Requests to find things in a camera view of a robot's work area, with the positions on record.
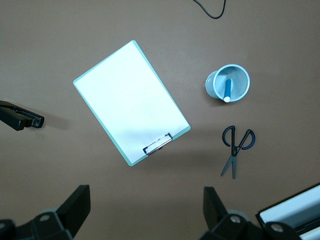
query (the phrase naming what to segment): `black scissors handle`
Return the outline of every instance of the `black scissors handle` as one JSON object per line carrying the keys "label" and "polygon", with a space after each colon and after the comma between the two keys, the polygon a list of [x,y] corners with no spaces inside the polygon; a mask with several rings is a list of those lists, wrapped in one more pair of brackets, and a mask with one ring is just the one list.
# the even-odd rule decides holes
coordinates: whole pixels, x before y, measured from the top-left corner
{"label": "black scissors handle", "polygon": [[[231,130],[231,145],[227,142],[226,140],[226,134],[227,132]],[[255,144],[255,141],[256,141],[256,136],[254,134],[254,132],[251,130],[251,129],[248,129],[246,132],[245,132],[245,135],[244,137],[242,138],[239,146],[235,146],[235,132],[236,132],[236,127],[235,126],[229,126],[227,127],[224,131],[223,131],[223,134],[222,134],[222,141],[225,145],[227,145],[228,147],[232,147],[232,155],[235,157],[238,153],[238,151],[240,149],[242,150],[246,150],[246,149],[249,149],[251,148],[254,144]],[[252,140],[251,140],[251,143],[248,145],[248,146],[243,146],[243,144],[245,143],[245,141],[247,140],[247,137],[249,136],[249,134],[251,135],[252,137]]]}

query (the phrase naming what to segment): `black stapler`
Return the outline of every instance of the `black stapler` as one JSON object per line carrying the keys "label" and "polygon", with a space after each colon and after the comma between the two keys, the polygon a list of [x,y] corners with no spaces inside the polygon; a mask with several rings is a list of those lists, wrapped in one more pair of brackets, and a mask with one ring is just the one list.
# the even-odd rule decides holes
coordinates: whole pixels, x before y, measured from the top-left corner
{"label": "black stapler", "polygon": [[14,130],[20,131],[31,126],[41,128],[45,117],[10,102],[0,101],[0,120]]}

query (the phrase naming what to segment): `teal clipboard edge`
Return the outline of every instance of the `teal clipboard edge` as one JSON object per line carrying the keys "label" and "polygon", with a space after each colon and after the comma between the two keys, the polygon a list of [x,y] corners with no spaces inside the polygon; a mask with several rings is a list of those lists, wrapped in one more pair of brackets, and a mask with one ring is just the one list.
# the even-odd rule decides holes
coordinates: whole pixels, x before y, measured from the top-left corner
{"label": "teal clipboard edge", "polygon": [[[181,110],[179,109],[178,105],[176,104],[176,102],[174,101],[174,99],[172,98],[172,96],[170,95],[170,93],[168,92],[167,88],[165,87],[165,85],[163,84],[163,82],[161,81],[161,79],[159,78],[158,74],[156,73],[156,71],[154,70],[154,68],[151,66],[150,62],[148,61],[147,57],[145,56],[145,54],[142,52],[141,48],[139,47],[138,43],[135,40],[132,40],[130,42],[128,42],[127,44],[133,42],[133,44],[135,45],[135,47],[138,49],[138,51],[140,52],[140,54],[143,56],[145,62],[148,64],[148,66],[150,67],[150,69],[152,70],[152,72],[154,73],[154,75],[157,77],[157,79],[159,80],[159,82],[161,83],[162,87],[165,89],[165,91],[168,93],[168,95],[170,96],[171,100],[173,101],[173,103],[175,104],[175,106],[177,107],[177,109],[180,111],[181,115],[184,117],[185,121],[188,122],[185,118],[185,116],[182,114]],[[117,141],[114,139],[114,137],[111,135],[111,133],[108,131],[108,129],[106,128],[106,126],[102,123],[102,121],[100,120],[100,118],[98,117],[98,115],[96,114],[96,112],[92,109],[92,107],[90,106],[90,104],[87,102],[87,100],[85,99],[85,97],[82,95],[82,93],[80,92],[80,90],[77,88],[76,86],[76,82],[78,80],[80,80],[83,76],[85,76],[86,74],[88,74],[89,72],[91,72],[92,70],[94,70],[96,67],[98,67],[100,64],[102,64],[104,61],[106,61],[108,58],[110,58],[112,55],[116,54],[120,49],[122,49],[123,47],[119,48],[117,51],[115,51],[114,53],[112,53],[111,55],[109,55],[107,58],[105,58],[104,60],[102,60],[101,62],[99,62],[97,65],[93,66],[91,69],[89,69],[88,71],[86,71],[84,74],[82,74],[81,76],[79,76],[78,78],[76,78],[73,81],[73,85],[75,86],[75,88],[77,89],[77,91],[80,93],[81,97],[83,98],[83,100],[85,101],[85,103],[88,105],[88,107],[90,108],[90,110],[92,111],[92,113],[94,114],[94,116],[96,117],[96,119],[98,120],[98,122],[101,124],[101,126],[103,127],[103,129],[105,130],[105,132],[108,134],[109,138],[111,139],[111,141],[113,142],[113,144],[116,146],[116,148],[118,149],[118,151],[121,153],[122,157],[125,159],[126,163],[132,167],[134,165],[136,165],[137,163],[141,162],[143,159],[147,158],[148,155],[144,155],[143,157],[139,158],[138,160],[136,160],[135,162],[131,162],[129,160],[129,158],[127,157],[127,155],[125,154],[125,152],[121,149],[121,147],[119,146],[119,144],[117,143]],[[186,127],[185,129],[181,130],[179,133],[177,133],[176,135],[172,136],[172,140],[175,140],[177,138],[179,138],[180,136],[182,136],[183,134],[185,134],[186,132],[188,132],[191,129],[190,124],[188,123],[188,127]]]}

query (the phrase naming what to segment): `pen holder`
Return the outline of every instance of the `pen holder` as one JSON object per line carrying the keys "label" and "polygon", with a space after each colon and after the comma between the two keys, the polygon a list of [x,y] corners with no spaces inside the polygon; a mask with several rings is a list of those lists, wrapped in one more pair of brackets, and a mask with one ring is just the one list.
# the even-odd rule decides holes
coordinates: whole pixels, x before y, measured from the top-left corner
{"label": "pen holder", "polygon": [[237,64],[229,64],[211,73],[205,81],[207,93],[214,99],[235,102],[242,99],[250,87],[247,71]]}

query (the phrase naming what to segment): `wire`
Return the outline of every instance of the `wire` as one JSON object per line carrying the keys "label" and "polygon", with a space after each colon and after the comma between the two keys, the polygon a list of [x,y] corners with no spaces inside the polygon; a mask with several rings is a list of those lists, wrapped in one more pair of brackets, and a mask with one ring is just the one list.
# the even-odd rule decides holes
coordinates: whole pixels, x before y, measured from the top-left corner
{"label": "wire", "polygon": [[198,2],[197,0],[193,0],[194,2],[196,2],[201,8],[202,10],[212,19],[219,19],[221,18],[221,16],[224,14],[225,12],[225,7],[226,7],[226,0],[224,0],[223,2],[223,8],[222,8],[222,12],[219,16],[212,16],[210,13],[208,13],[208,11],[205,9],[204,6],[202,6],[202,4],[200,2]]}

